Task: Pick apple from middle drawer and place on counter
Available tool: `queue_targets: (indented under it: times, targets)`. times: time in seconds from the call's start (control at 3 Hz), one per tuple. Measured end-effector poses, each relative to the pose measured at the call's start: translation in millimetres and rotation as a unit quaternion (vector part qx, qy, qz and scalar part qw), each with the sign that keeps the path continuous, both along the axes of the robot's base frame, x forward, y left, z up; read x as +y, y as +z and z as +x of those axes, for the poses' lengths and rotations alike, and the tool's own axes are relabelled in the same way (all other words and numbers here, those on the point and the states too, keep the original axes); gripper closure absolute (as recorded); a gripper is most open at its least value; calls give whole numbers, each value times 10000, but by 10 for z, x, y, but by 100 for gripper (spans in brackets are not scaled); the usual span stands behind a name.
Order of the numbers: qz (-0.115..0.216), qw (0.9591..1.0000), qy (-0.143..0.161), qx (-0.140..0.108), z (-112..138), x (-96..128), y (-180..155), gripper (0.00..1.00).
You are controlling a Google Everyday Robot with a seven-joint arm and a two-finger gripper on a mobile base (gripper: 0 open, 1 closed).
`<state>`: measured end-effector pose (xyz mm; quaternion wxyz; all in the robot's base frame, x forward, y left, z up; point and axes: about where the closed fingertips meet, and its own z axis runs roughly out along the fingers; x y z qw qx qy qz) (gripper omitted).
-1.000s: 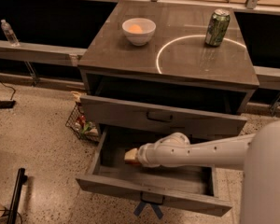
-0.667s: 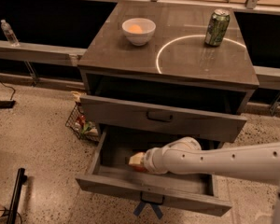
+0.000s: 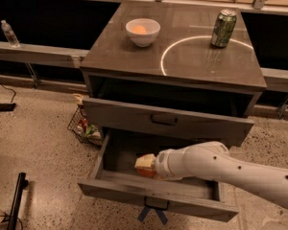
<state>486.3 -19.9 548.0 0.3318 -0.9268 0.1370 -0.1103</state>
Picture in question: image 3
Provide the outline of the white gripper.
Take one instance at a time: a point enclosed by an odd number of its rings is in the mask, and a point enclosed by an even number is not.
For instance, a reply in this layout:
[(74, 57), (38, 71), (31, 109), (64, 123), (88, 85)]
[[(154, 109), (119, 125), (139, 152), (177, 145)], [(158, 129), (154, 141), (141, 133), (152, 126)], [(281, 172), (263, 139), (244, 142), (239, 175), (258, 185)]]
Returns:
[(161, 180), (182, 180), (177, 173), (181, 157), (182, 153), (178, 149), (166, 149), (156, 157), (152, 153), (138, 157), (134, 166), (142, 170), (155, 169), (157, 177)]

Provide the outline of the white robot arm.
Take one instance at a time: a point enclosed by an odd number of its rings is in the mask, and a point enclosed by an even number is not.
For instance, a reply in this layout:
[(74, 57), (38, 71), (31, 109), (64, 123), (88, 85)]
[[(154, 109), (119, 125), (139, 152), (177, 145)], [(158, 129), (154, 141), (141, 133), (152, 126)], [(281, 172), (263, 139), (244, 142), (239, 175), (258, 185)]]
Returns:
[(142, 176), (163, 180), (198, 177), (227, 183), (288, 210), (288, 169), (235, 159), (220, 142), (145, 154), (134, 167)]

